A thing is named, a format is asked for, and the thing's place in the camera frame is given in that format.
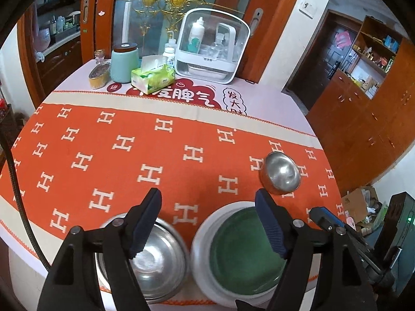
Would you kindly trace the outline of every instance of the blue gripper pad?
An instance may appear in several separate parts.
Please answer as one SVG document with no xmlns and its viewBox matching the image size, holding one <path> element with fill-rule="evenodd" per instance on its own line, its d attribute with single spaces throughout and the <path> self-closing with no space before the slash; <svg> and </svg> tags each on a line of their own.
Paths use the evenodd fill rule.
<svg viewBox="0 0 415 311">
<path fill-rule="evenodd" d="M 265 194 L 261 189 L 256 192 L 255 209 L 261 220 L 262 226 L 264 227 L 265 234 L 268 237 L 272 250 L 282 258 L 285 258 L 288 251 L 284 246 L 284 233 L 271 208 L 267 204 L 264 195 L 269 194 Z"/>
<path fill-rule="evenodd" d="M 161 191 L 152 188 L 146 195 L 146 198 L 149 195 L 151 198 L 144 208 L 140 220 L 135 226 L 132 234 L 132 244 L 129 249 L 130 258 L 134 258 L 139 252 L 143 251 L 154 223 L 156 222 L 158 213 L 161 210 Z"/>
<path fill-rule="evenodd" d="M 335 216 L 331 211 L 329 211 L 326 207 L 317 207 L 322 210 L 322 212 L 326 215 L 327 220 L 330 222 L 334 222 L 334 224 L 339 225 L 340 227 L 344 228 L 344 222 L 340 220 L 337 216 Z"/>
</svg>

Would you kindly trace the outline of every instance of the white bottle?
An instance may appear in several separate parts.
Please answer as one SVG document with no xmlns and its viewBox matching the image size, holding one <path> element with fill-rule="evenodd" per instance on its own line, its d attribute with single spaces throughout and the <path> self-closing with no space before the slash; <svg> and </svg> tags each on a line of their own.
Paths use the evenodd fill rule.
<svg viewBox="0 0 415 311">
<path fill-rule="evenodd" d="M 174 36 L 174 31 L 170 30 L 167 32 L 168 33 L 173 33 Z M 176 39 L 172 36 L 172 38 L 169 39 L 169 41 L 164 45 L 164 50 L 168 47 L 170 48 L 174 48 L 174 50 L 176 50 L 177 48 L 177 43 L 176 43 Z"/>
<path fill-rule="evenodd" d="M 61 33 L 64 30 L 65 25 L 65 18 L 63 16 L 59 16 L 56 22 L 57 32 Z"/>
<path fill-rule="evenodd" d="M 170 38 L 169 41 L 164 45 L 164 50 L 166 50 L 167 48 L 173 48 L 174 50 L 176 50 L 177 43 L 175 38 Z"/>
<path fill-rule="evenodd" d="M 174 67 L 174 48 L 167 47 L 164 50 L 163 56 L 167 57 L 167 65 L 170 67 Z"/>
<path fill-rule="evenodd" d="M 199 53 L 203 35 L 205 34 L 205 27 L 203 26 L 203 23 L 204 22 L 202 17 L 200 17 L 195 23 L 193 23 L 192 29 L 190 30 L 189 41 L 187 45 L 187 51 L 190 53 Z"/>
</svg>

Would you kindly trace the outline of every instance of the table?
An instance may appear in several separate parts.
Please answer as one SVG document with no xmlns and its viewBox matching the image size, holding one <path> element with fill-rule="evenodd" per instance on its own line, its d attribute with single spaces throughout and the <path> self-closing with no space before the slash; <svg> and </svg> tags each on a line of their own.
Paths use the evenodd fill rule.
<svg viewBox="0 0 415 311">
<path fill-rule="evenodd" d="M 291 97 L 235 79 L 221 85 L 177 76 L 146 96 L 130 84 L 91 90 L 90 61 L 35 111 L 13 145 L 28 217 L 52 262 L 74 225 L 97 228 L 141 202 L 151 187 L 163 195 L 160 217 L 190 248 L 200 224 L 215 210 L 253 201 L 258 170 L 271 151 L 288 154 L 302 183 L 274 196 L 293 218 L 310 223 L 312 207 L 343 217 L 341 197 L 324 151 Z M 0 236 L 46 276 L 24 231 L 9 171 L 0 175 Z M 315 285 L 318 261 L 310 273 Z M 104 304 L 114 310 L 109 291 Z M 192 279 L 173 305 L 209 304 Z"/>
</svg>

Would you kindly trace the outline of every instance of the light switch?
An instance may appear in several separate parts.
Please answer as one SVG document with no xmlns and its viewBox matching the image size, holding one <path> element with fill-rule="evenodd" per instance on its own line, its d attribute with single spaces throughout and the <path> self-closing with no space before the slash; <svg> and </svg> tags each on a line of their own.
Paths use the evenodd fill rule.
<svg viewBox="0 0 415 311">
<path fill-rule="evenodd" d="M 309 1 L 302 0 L 300 4 L 300 11 L 307 15 L 309 18 L 313 18 L 317 8 L 314 7 Z"/>
</svg>

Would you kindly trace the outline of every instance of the white storage box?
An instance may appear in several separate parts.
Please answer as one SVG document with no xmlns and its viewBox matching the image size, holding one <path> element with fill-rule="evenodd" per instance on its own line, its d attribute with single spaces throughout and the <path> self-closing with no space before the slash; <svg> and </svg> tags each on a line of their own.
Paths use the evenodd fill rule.
<svg viewBox="0 0 415 311">
<path fill-rule="evenodd" d="M 249 26 L 232 14 L 189 10 L 180 28 L 174 68 L 182 76 L 227 84 L 236 74 L 250 34 Z"/>
</svg>

